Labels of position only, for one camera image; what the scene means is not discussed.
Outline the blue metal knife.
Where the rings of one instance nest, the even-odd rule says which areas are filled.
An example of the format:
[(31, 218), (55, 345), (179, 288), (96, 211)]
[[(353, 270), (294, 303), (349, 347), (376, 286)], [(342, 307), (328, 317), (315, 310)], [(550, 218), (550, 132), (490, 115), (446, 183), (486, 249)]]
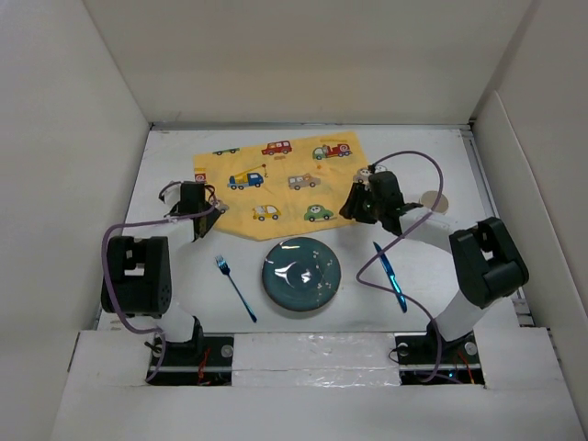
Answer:
[(401, 308), (401, 311), (403, 313), (406, 313), (408, 311), (408, 305), (407, 305), (407, 301), (405, 296), (403, 295), (403, 292), (401, 290), (401, 287), (398, 283), (398, 280), (396, 278), (396, 274), (395, 271), (391, 265), (390, 260), (388, 259), (388, 257), (383, 253), (381, 246), (374, 242), (373, 243), (374, 248), (377, 252), (377, 254), (379, 255), (379, 261), (382, 264), (382, 267), (387, 275), (387, 278), (390, 282), (391, 288), (393, 289), (396, 299), (399, 303), (399, 306)]

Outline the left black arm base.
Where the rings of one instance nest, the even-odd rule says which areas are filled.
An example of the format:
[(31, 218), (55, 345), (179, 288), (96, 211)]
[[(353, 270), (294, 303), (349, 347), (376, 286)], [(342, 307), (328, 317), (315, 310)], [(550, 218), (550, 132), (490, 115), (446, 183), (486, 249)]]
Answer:
[(216, 387), (232, 385), (233, 334), (203, 334), (198, 340), (167, 343), (161, 355), (161, 339), (146, 343), (152, 350), (146, 374), (152, 386)]

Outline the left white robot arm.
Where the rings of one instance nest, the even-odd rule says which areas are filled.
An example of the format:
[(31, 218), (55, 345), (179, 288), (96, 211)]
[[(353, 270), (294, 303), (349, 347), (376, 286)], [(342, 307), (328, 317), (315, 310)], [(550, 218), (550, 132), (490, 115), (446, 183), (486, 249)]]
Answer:
[(196, 316), (173, 302), (170, 238), (126, 235), (128, 229), (187, 228), (191, 243), (204, 237), (221, 216), (216, 188), (207, 183), (173, 181), (158, 198), (169, 211), (159, 220), (119, 223), (108, 227), (101, 242), (103, 282), (101, 307), (117, 316), (124, 329), (151, 335), (153, 352), (162, 359), (173, 351), (185, 364), (204, 356), (202, 326)]

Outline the blue metal fork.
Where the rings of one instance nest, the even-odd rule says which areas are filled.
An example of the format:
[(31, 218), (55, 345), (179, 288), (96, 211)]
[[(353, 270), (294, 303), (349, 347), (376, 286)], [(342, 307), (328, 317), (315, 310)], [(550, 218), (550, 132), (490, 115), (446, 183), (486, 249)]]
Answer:
[(235, 289), (240, 301), (242, 302), (243, 306), (245, 307), (252, 322), (257, 323), (257, 317), (254, 314), (253, 309), (251, 308), (251, 306), (249, 305), (249, 303), (247, 302), (247, 300), (245, 299), (242, 292), (239, 290), (238, 286), (236, 285), (236, 283), (234, 282), (234, 280), (231, 276), (231, 269), (230, 269), (226, 259), (222, 255), (217, 255), (215, 257), (215, 263), (216, 263), (218, 269), (221, 271), (221, 273), (224, 276), (226, 276), (229, 279), (229, 281), (231, 282), (233, 288)]

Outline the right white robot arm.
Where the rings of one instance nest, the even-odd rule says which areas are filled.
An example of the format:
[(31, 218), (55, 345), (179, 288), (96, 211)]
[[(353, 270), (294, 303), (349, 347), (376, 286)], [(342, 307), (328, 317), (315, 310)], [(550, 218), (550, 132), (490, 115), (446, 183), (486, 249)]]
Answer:
[(489, 217), (460, 222), (419, 203), (407, 203), (390, 171), (354, 183), (339, 214), (365, 224), (380, 223), (398, 239), (409, 238), (451, 254), (458, 292), (427, 324), (426, 354), (437, 362), (458, 351), (496, 301), (511, 296), (529, 280), (529, 272), (502, 220)]

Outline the teal ceramic plate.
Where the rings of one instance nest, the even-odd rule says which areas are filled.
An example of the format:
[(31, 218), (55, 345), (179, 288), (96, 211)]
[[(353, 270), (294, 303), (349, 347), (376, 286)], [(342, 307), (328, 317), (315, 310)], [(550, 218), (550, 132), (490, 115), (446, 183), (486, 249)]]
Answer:
[(316, 239), (295, 237), (276, 244), (261, 270), (266, 295), (293, 312), (317, 311), (334, 299), (342, 268), (334, 251)]

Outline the yellow car print cloth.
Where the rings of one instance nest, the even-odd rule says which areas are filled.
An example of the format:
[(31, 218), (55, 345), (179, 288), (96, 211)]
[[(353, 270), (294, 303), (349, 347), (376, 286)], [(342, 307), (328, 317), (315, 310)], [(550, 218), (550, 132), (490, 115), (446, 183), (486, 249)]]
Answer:
[(265, 241), (347, 225), (339, 210), (351, 186), (368, 180), (353, 132), (231, 146), (193, 158), (194, 177), (214, 187), (216, 230)]

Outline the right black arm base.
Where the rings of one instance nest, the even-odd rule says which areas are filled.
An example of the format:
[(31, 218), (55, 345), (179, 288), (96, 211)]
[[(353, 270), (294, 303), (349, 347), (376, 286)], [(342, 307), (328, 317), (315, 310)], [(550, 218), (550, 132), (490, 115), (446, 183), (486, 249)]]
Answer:
[(432, 334), (396, 333), (388, 357), (398, 367), (402, 386), (485, 384), (474, 333), (443, 342), (440, 350)]

